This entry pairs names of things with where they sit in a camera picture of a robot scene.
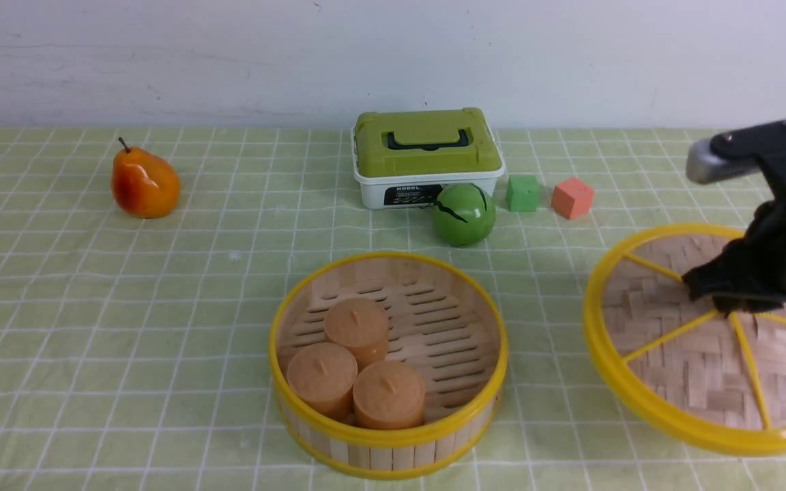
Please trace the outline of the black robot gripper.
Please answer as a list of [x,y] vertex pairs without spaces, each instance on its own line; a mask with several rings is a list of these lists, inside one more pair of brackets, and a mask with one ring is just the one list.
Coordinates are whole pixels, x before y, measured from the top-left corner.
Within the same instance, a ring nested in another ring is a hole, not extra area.
[[758,206],[745,236],[681,280],[689,299],[708,297],[724,316],[777,310],[786,303],[786,120],[719,134],[711,149],[733,164],[754,164],[773,199]]

